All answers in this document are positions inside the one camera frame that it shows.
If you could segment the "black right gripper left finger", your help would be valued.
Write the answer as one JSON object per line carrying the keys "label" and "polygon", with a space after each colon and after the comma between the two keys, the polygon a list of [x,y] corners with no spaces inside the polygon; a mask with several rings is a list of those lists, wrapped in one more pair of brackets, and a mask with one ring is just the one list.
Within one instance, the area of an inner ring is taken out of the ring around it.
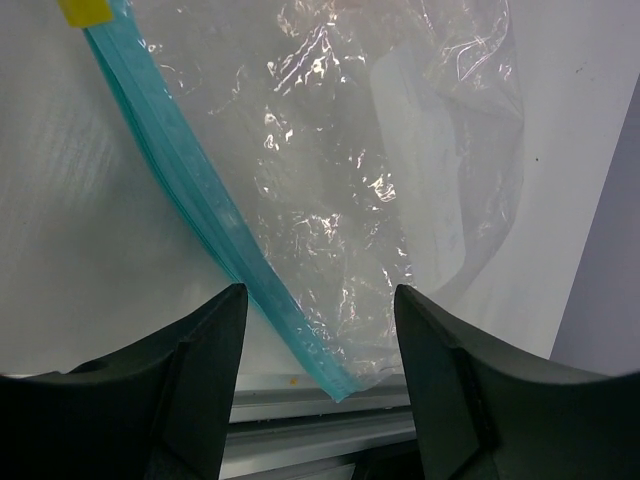
{"label": "black right gripper left finger", "polygon": [[243,348],[248,292],[67,372],[1,380],[5,479],[215,479]]}

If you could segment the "clear zip top bag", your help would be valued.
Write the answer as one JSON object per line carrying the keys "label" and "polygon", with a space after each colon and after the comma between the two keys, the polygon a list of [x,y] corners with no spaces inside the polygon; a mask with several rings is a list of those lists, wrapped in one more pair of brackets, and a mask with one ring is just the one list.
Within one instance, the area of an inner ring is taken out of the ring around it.
{"label": "clear zip top bag", "polygon": [[64,1],[158,182],[335,401],[401,369],[523,183],[505,1]]}

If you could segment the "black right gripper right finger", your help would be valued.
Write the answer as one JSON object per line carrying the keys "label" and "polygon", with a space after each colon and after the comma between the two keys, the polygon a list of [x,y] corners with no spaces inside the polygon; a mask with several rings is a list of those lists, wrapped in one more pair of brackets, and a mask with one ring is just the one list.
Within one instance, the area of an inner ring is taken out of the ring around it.
{"label": "black right gripper right finger", "polygon": [[523,351],[401,285],[394,318],[428,479],[635,479],[639,377]]}

